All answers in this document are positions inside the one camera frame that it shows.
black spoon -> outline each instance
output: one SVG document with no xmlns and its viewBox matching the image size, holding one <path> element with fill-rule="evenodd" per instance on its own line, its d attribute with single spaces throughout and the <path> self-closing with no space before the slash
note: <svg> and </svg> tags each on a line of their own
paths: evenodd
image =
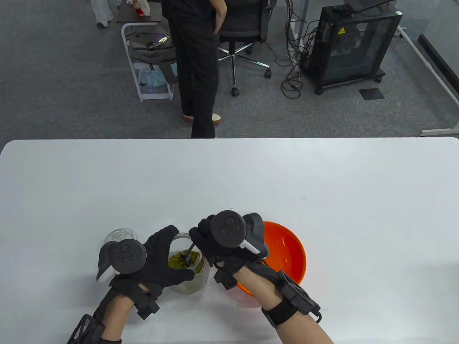
<svg viewBox="0 0 459 344">
<path fill-rule="evenodd" d="M 185 261 L 186 266 L 191 266 L 191 264 L 193 264 L 193 259 L 191 258 L 191 255 L 190 255 L 190 252 L 193 249 L 193 247 L 195 247 L 195 244 L 192 244 L 186 252 L 183 252 L 182 254 L 180 254 L 182 259 Z"/>
</svg>

forearm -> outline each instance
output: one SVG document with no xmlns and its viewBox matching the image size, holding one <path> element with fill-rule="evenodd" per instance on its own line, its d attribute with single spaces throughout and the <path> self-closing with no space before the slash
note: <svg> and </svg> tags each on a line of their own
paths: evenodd
<svg viewBox="0 0 459 344">
<path fill-rule="evenodd" d="M 102 339 L 113 342 L 119 341 L 123 334 L 124 326 L 128 321 L 129 313 L 134 306 L 134 302 L 124 296 L 117 295 L 108 305 L 102 323 L 105 325 L 105 331 Z"/>
<path fill-rule="evenodd" d="M 282 301 L 282 295 L 274 284 L 247 267 L 243 267 L 234 277 L 252 292 L 265 310 L 273 309 Z M 279 325 L 277 333 L 284 344 L 333 344 L 313 318 L 300 312 Z"/>
<path fill-rule="evenodd" d="M 224 0 L 209 0 L 217 13 L 226 15 L 226 2 Z"/>
</svg>

vr controller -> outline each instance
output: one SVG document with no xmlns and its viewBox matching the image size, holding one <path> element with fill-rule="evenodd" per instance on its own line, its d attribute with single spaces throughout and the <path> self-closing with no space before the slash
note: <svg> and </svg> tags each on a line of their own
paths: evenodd
<svg viewBox="0 0 459 344">
<path fill-rule="evenodd" d="M 96 281 L 106 283 L 116 275 L 139 271 L 146 262 L 146 250 L 140 241 L 125 239 L 109 241 L 99 251 Z"/>
<path fill-rule="evenodd" d="M 257 213 L 241 216 L 232 210 L 221 211 L 211 221 L 210 234 L 223 247 L 239 246 L 260 258 L 269 256 L 269 249 L 264 242 L 264 223 Z M 99 251 L 96 281 L 107 283 L 116 275 L 137 272 L 145 262 L 146 250 L 140 241 L 109 241 Z"/>
<path fill-rule="evenodd" d="M 221 211 L 212 219 L 210 233 L 223 247 L 239 246 L 260 258 L 269 256 L 269 248 L 264 242 L 264 223 L 257 213 L 241 216 L 232 210 Z"/>
</svg>

white sneaker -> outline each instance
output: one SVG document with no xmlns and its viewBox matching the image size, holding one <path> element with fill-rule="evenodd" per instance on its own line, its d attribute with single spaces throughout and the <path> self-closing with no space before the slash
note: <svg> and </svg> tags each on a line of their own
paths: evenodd
<svg viewBox="0 0 459 344">
<path fill-rule="evenodd" d="M 193 122 L 193 116 L 185 116 L 183 115 L 183 119 L 187 122 Z M 222 117 L 217 115 L 216 113 L 212 114 L 212 121 L 214 124 L 219 124 L 222 121 Z"/>
<path fill-rule="evenodd" d="M 113 18 L 114 18 L 113 12 L 110 11 L 108 13 L 107 21 L 98 21 L 96 25 L 97 25 L 98 28 L 106 28 L 108 26 L 108 22 L 111 22 L 113 20 Z"/>
</svg>

computer tower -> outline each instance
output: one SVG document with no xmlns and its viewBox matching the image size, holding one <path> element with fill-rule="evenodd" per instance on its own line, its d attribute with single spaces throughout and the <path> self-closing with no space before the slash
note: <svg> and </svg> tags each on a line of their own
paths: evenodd
<svg viewBox="0 0 459 344">
<path fill-rule="evenodd" d="M 345 6 L 322 8 L 306 73 L 316 94 L 325 88 L 373 79 L 402 18 L 391 5 L 351 14 Z"/>
</svg>

